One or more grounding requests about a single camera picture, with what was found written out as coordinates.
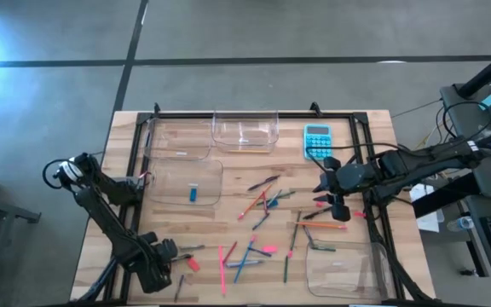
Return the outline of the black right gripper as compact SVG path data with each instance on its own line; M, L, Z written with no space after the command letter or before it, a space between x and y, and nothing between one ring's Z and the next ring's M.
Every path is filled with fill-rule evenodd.
M351 219L350 210L344 204L344 197L338 194L351 194L367 188L369 185L369 168L366 165L345 165L333 157L323 159L324 170L320 174L320 183L314 192L333 192L314 198L314 201L326 202L331 206L332 218L340 222Z

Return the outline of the dark grey pen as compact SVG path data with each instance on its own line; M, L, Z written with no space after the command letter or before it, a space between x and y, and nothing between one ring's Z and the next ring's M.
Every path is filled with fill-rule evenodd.
M185 280L185 275L181 275L179 278L179 281L177 283L176 292L175 292L175 295L173 298L174 303L177 303L177 300L179 299L179 295L180 295L180 292L182 290L182 284L183 284L184 280Z

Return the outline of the black crayon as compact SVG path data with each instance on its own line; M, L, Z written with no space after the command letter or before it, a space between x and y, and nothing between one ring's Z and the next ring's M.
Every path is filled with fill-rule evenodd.
M320 215L322 213L325 213L325 212L328 212L328 211L331 211L331 210L332 210L331 207L326 207L326 208L323 208L321 210L314 211L314 212L312 212L312 213L304 216L303 217L303 220L310 220L310 219L312 219L312 218L314 218L314 217L316 217L316 216L318 216L318 215Z

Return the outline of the red crayon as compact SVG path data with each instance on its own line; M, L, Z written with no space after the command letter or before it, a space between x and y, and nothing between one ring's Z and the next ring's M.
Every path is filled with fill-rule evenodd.
M234 249L235 249L235 248L236 248L236 246L237 246L237 243L238 243L238 241L235 241L235 242L233 243L233 245L232 245L232 246L229 248L229 250L228 250L227 254L226 254L226 255L225 255L225 257L223 258L223 261L222 261L222 263L223 263L223 264L225 264L225 263L227 263L227 262L228 262L229 258L231 257L232 253L234 252Z

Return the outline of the dark green pencil pink eraser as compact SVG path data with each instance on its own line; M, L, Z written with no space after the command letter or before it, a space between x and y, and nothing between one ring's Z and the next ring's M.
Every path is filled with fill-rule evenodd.
M296 241L296 237L297 237L297 229L298 229L298 226L299 226L298 223L300 222L301 216L302 216L302 211L298 211L297 218L296 218L296 221L295 221L295 224L294 224L294 228L293 228L291 244L290 244L290 247L289 247L289 251L288 251L288 253L286 255L287 258L292 258L293 250L294 250L294 246L295 246L295 241Z

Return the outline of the dark purple pen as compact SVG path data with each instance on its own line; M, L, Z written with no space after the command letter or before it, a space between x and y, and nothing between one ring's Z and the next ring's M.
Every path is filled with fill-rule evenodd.
M250 187L247 189L247 191L252 191L252 190L254 190L254 189L256 189L256 188L262 187L262 186L263 186L263 185L265 185L265 184L268 184L268 183L270 183L270 182L273 182L273 181L277 180L279 177L280 177L280 175L276 175L276 176L271 176L271 177L268 177L268 178L266 178L265 180L263 180L262 182L259 182L259 183L256 183L256 184L254 184L254 185L250 186Z

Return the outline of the blue pencil pink eraser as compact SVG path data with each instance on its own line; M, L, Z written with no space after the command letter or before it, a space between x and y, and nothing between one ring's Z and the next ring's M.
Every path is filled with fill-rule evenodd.
M248 255L249 255L250 249L251 249L251 248L253 248L253 244L254 244L254 242L256 241L256 238L257 238L257 237L256 237L255 235L253 235L253 236L250 238L250 240L249 240L249 243L248 243L247 248L246 248L246 250L245 250L244 256L243 256L243 258L241 259L241 261L240 261L240 265L238 266L238 270L237 270L237 272L236 272L236 274L235 274L235 276L234 276L234 281L233 281L233 283L234 283L234 284L238 283L238 280L239 280L239 278L240 278L240 274L241 274L241 272L242 272L242 270L243 270L243 268L244 268L244 266L245 266L245 262L246 262L246 260L247 260L247 258L248 258Z

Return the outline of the grey translucent pen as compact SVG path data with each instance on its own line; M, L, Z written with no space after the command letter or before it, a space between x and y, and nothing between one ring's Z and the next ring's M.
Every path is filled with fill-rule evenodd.
M239 268L240 266L263 264L265 261L262 259L246 260L243 263L240 262L227 262L225 263L227 268Z

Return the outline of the turquoise calculator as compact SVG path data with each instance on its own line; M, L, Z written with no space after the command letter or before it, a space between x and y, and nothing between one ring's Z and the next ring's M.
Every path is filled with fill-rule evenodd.
M323 160L332 156L332 129L329 125L307 124L303 129L305 159Z

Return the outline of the clear plastic bin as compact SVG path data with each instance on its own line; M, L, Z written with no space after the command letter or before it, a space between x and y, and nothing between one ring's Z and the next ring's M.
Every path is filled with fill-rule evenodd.
M214 112L211 123L214 145L229 150L266 150L270 153L279 141L279 113Z
M307 287L316 297L381 301L396 294L386 251L379 243L314 240L305 257Z
M212 206L222 193L223 166L219 160L158 159L146 196L166 205ZM189 201L190 189L196 187L197 200Z
M211 151L207 119L150 119L143 153L150 159L200 160Z

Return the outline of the white paper sheet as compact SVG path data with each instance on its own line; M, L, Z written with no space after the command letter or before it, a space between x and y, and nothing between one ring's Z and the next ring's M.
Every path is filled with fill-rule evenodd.
M434 192L434 188L431 185L424 185L422 183L414 185L410 191L409 191L409 196L411 201L419 200L420 198L431 194ZM428 231L428 232L433 232L433 233L438 233L440 231L439 229L439 218L444 217L442 215L442 211L438 210L435 212L432 212L428 215L425 215L423 217L419 217L416 219L417 225L419 227L419 230L423 231Z

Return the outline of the black desk crossbar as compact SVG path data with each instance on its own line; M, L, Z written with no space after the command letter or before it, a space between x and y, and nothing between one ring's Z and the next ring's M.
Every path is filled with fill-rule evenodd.
M451 180L448 184L412 202L416 218L431 214L444 206L480 194L477 180L472 173Z

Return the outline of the clear water bottle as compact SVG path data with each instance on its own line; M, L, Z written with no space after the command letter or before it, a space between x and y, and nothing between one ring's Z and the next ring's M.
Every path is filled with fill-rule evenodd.
M451 232L467 231L474 228L475 224L470 216L459 217L447 224L447 229Z

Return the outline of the black pole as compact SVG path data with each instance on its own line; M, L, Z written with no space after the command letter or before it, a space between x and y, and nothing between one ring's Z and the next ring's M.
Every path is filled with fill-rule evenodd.
M491 81L491 63L482 69L477 75L462 85L457 93L463 98L472 96L478 92L484 85Z

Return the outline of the black aluminium table frame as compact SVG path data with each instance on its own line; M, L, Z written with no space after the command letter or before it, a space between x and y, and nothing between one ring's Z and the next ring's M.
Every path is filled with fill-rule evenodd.
M102 169L111 177L121 177L128 170L130 154L136 131L136 121L141 114L148 111L122 111L113 115L108 131L106 152ZM158 293L146 294L142 291L136 275L130 278L130 288L126 302L118 305L155 306L174 304L173 298L180 276L185 274L184 285L178 297L177 304L215 305L333 305L333 304L367 304L351 303L351 298L316 297L310 294L306 285L305 257L307 239L302 230L298 230L296 249L288 264L288 282L283 283L285 255L292 239L292 221L295 221L299 209L312 211L315 209L314 194L311 190L319 184L320 169L313 162L304 159L299 153L302 149L303 127L307 123L326 122L332 126L334 142L349 145L352 142L350 123L356 124L359 131L359 143L366 142L367 128L357 128L360 119L368 122L368 129L375 142L395 143L396 137L387 110L368 111L322 111L323 117L317 118L314 111L281 111L280 139L275 144L271 154L267 153L224 153L212 149L208 158L222 162L222 198L215 207L209 209L194 209L191 206L164 205L151 200L144 200L139 217L139 230L154 231L159 239L171 238L179 244L204 244L205 249L194 252L194 258L200 266L198 272L193 272L182 261L176 265L176 281L170 287ZM250 209L245 217L238 220L239 214L248 207L256 194L246 193L253 183L263 180L272 173L282 176L274 183L269 191L275 189L294 188L297 192L290 199L283 199L275 216L268 220L268 228L261 226L260 235L256 235L255 246L278 246L275 260L265 264L253 265L240 273L238 283L234 284L235 271L225 270L227 293L223 297L220 289L220 272L218 261L218 246L230 248L235 241L235 247L230 260L243 256L246 243L252 237L254 217L261 217L260 211ZM352 218L345 223L347 229L313 229L313 235L320 235L323 240L368 243L370 237L367 222L355 217L355 211L364 208L361 196L350 196L346 199L347 206L352 211ZM413 279L426 295L434 298L430 270L421 241L416 217L411 205L396 200L387 209L384 224L390 228L383 237L393 239L395 253ZM380 232L383 217L377 220ZM69 301L78 300L99 277L106 267L111 254L111 244L95 222L89 220L85 232L78 268L74 278Z

